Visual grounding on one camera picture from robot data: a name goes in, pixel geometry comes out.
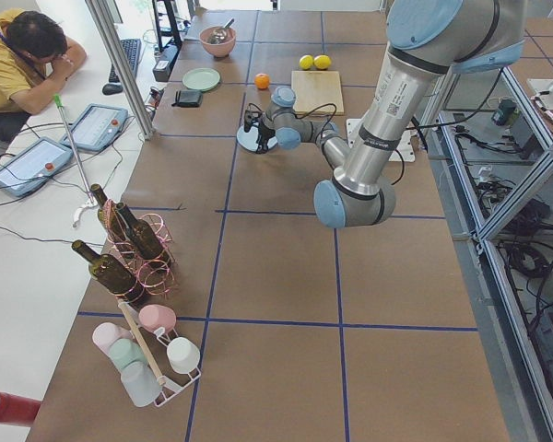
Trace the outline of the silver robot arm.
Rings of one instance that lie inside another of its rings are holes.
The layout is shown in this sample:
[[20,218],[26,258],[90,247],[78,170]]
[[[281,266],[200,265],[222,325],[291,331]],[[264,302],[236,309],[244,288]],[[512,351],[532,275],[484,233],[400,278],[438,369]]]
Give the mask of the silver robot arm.
[[289,87],[278,87],[259,114],[246,111],[243,129],[257,129],[257,153],[266,152],[271,139],[283,149],[301,143],[320,148],[333,170],[313,193],[324,225],[379,224],[395,207],[393,186],[382,171],[429,85],[449,71],[484,72],[517,61],[526,12],[525,1],[396,1],[386,19],[388,44],[374,99],[352,145],[334,124],[296,115]]

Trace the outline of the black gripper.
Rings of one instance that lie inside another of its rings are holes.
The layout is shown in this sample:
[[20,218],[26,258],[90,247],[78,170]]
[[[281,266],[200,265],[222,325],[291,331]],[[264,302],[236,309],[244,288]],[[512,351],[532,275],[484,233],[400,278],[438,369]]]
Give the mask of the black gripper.
[[270,126],[270,122],[265,122],[265,117],[261,116],[257,123],[257,154],[265,154],[268,152],[268,141],[275,136],[275,129]]

